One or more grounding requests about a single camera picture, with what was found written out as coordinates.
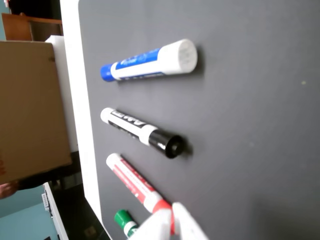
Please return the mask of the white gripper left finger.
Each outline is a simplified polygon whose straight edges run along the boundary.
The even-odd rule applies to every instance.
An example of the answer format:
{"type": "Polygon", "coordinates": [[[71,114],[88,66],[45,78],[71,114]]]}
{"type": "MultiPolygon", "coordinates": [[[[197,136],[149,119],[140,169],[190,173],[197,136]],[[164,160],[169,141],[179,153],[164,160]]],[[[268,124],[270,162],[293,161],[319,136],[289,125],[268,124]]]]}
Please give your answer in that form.
{"type": "Polygon", "coordinates": [[[172,211],[168,208],[152,214],[136,232],[137,240],[169,240],[171,237],[172,211]]]}

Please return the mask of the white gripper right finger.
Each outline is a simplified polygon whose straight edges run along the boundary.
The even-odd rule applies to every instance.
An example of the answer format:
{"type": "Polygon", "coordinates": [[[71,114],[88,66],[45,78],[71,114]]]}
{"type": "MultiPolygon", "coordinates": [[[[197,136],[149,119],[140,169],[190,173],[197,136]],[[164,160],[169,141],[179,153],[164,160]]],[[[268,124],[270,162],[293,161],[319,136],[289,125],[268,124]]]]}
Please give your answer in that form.
{"type": "Polygon", "coordinates": [[[174,232],[181,240],[209,240],[200,225],[180,202],[172,204],[174,232]]]}

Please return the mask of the person's hand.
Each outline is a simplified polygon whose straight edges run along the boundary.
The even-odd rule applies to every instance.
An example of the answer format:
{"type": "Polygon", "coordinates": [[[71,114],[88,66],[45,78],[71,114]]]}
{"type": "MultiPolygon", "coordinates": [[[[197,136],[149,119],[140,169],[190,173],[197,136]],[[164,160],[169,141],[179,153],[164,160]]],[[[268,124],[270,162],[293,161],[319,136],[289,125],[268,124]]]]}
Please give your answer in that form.
{"type": "Polygon", "coordinates": [[[19,190],[19,182],[11,181],[0,185],[0,199],[5,199],[19,190]]]}

